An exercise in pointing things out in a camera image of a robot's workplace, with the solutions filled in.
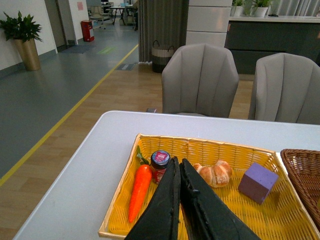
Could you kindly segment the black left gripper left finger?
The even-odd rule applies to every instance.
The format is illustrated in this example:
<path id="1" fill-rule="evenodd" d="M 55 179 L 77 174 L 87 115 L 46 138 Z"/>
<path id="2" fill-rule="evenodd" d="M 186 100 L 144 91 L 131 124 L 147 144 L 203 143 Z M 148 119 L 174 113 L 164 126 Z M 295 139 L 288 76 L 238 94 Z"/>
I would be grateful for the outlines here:
<path id="1" fill-rule="evenodd" d="M 170 161 L 147 208 L 126 240 L 176 240 L 180 214 L 181 173 L 178 158 Z"/>

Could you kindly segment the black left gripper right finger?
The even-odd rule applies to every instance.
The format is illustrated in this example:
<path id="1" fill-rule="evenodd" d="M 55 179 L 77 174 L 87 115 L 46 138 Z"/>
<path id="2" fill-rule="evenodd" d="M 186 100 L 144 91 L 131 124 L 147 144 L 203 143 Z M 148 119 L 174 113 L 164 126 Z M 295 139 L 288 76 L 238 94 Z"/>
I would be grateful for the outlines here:
<path id="1" fill-rule="evenodd" d="M 180 203 L 190 240 L 259 240 L 196 172 L 187 159 L 180 167 Z"/>

